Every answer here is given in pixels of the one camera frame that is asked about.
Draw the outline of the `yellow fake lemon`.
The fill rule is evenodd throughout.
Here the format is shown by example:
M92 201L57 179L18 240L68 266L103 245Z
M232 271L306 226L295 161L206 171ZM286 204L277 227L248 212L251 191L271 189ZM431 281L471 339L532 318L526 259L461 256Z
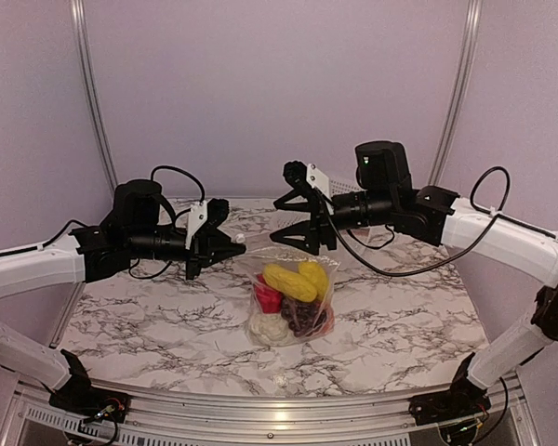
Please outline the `yellow fake lemon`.
M317 262L304 261L299 263L298 270L299 274L314 286L317 298L323 300L329 285L329 279L324 268Z

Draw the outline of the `yellow fake corn cob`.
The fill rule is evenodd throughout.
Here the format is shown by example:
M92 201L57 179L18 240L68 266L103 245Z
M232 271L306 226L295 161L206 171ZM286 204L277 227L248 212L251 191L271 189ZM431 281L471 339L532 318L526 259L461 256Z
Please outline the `yellow fake corn cob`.
M317 297L316 288L307 279L279 265L266 265L262 276L271 288L298 301L310 303Z

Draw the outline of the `clear zip top bag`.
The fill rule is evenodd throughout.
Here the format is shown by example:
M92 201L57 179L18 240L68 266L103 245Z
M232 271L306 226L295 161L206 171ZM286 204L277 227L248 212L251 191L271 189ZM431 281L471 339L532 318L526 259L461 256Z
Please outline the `clear zip top bag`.
M254 284L257 281L257 275L262 274L262 271L263 271L264 267L268 264L276 264L276 265L279 265L279 266L281 266L285 269L289 269L291 271L299 273L298 265L299 265L300 262L304 262L304 261L317 262L318 264L320 264L324 268L324 270L325 270L325 272L328 276L328 279L329 279L328 290L327 290L325 298L323 300L319 300L316 297L313 301L319 303L321 305L321 309L325 309L327 312L332 312L334 314L332 299L333 299L333 294L334 294L334 286L335 286L335 282L336 282L336 278L337 278L337 273L338 273L339 266L340 266L340 263L336 259L334 259L330 256L307 255L307 254L305 254L301 251L297 251L293 248L284 248L284 247L279 247L279 246L262 247L262 248L259 248L259 249L256 249L256 250L253 250L253 251L247 253L245 256L241 257L241 259L238 262L238 268L249 279L250 289L251 289L250 309L249 309L249 315L248 315L247 320L246 320L246 335L249 338L249 340L250 340L250 337L249 337L248 330L247 330L247 322L252 315L257 314L257 313L262 313L260 308L259 308L259 304L256 301L255 293L254 293ZM291 344L291 345L288 345L287 347L294 346L294 345L297 345L297 344L303 344L303 343L306 343L306 342L310 342L312 340L321 338L325 335L327 335L327 334L317 333L317 334L314 334L313 336L310 336L310 337L301 337L301 338L296 338L293 335L294 336L294 343Z

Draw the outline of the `dark red fake grapes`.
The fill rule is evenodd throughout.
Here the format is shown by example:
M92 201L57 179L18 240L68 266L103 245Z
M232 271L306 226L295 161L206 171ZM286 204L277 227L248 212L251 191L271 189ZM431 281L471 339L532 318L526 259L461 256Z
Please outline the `dark red fake grapes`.
M327 311L319 303L289 297L283 298L280 314L296 338L316 335L328 321Z

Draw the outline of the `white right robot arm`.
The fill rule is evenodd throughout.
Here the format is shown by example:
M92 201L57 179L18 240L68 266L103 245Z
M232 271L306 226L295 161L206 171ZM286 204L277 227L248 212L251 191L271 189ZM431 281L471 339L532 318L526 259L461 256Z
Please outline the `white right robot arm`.
M289 162L284 178L289 192L278 210L302 212L307 219L271 236L311 255L345 245L344 230L388 225L434 246L475 253L518 269L540 282L535 305L487 348L458 367L447 390L413 397L410 414L420 425L469 416L490 406L486 395L505 373L558 343L558 232L488 209L472 197L437 186L412 185L405 148L398 142L372 141L355 150L355 192L334 195L328 177L313 164Z

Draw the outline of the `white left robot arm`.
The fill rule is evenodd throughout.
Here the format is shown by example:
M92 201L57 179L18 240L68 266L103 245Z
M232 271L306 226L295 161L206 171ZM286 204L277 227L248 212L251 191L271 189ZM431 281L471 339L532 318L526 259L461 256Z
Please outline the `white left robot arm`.
M229 214L224 199L204 199L191 206L184 228L162 225L160 213L176 215L152 179L134 179L118 186L113 209L98 226L66 230L53 241L0 251L0 299L52 285L85 284L128 270L134 260L181 262L185 276L246 250L222 232ZM26 374L47 388L50 404L81 414L88 423L126 418L125 393L94 387L78 357L43 346L0 321L0 366Z

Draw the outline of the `red fake pepper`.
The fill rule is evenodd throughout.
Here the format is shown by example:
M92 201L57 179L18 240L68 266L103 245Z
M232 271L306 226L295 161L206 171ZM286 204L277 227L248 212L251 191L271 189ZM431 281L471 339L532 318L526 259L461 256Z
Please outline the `red fake pepper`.
M254 293L259 308L263 314L277 314L281 312L283 295L271 288L262 274L257 275L257 281L254 284Z

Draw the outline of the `white fake cauliflower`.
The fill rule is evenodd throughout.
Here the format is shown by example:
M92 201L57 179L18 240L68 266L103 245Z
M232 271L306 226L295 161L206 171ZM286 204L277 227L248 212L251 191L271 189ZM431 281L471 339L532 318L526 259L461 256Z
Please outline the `white fake cauliflower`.
M250 340L259 346L286 347L294 343L288 323L279 313L252 315L247 322Z

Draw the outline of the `orange fake fruit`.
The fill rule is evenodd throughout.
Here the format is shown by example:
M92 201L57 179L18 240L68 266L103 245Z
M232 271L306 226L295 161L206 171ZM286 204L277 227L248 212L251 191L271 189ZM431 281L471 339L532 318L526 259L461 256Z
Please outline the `orange fake fruit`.
M334 329L335 325L335 317L332 312L327 312L325 317L323 318L323 323L320 325L319 333L322 335L326 335L330 333Z

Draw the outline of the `right aluminium frame post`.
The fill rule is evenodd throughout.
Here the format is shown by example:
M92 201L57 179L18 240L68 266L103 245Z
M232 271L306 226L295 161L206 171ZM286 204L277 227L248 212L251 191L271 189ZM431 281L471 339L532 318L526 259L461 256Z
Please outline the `right aluminium frame post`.
M438 185L440 183L445 171L447 159L452 151L458 120L472 76L483 3L482 0L470 0L467 5L457 71L445 115L443 130L428 176L429 185Z

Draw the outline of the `aluminium frame post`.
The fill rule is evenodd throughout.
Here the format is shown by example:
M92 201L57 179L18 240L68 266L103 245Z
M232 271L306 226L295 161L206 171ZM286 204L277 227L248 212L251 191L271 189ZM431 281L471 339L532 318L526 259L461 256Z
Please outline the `aluminium frame post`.
M440 183L445 171L447 159L452 151L458 120L472 76L483 3L482 0L470 0L467 5L457 71L445 115L443 130L428 176L429 185L438 185Z
M85 2L82 0L71 0L69 5L71 10L74 43L79 60L81 80L86 98L89 121L96 140L96 147L99 154L102 172L108 187L109 198L111 199L111 202L113 202L114 191L118 186L119 181L100 107L98 87L90 52L86 6Z

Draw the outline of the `left aluminium frame post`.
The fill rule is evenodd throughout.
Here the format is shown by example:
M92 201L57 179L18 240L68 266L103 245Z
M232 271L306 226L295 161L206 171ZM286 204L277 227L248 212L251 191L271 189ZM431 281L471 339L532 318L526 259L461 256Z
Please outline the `left aluminium frame post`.
M89 121L96 140L96 147L99 154L102 172L108 187L109 198L111 199L111 202L113 202L114 191L118 186L119 181L100 107L98 87L90 52L86 6L85 2L82 0L71 0L69 5L71 10L74 43L79 60L81 80L86 98Z

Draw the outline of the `aluminium front rail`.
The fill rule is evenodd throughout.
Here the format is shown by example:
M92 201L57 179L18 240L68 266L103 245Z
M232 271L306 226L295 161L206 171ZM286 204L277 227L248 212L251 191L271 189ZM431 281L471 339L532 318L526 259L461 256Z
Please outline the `aluminium front rail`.
M491 408L442 424L419 426L409 412L415 389L341 397L264 398L157 390L99 381L129 396L118 426L82 425L75 413L48 403L29 378L17 383L0 428L0 445L89 445L112 436L120 445L449 445L478 421L482 445L538 445L535 423L518 377L489 392Z

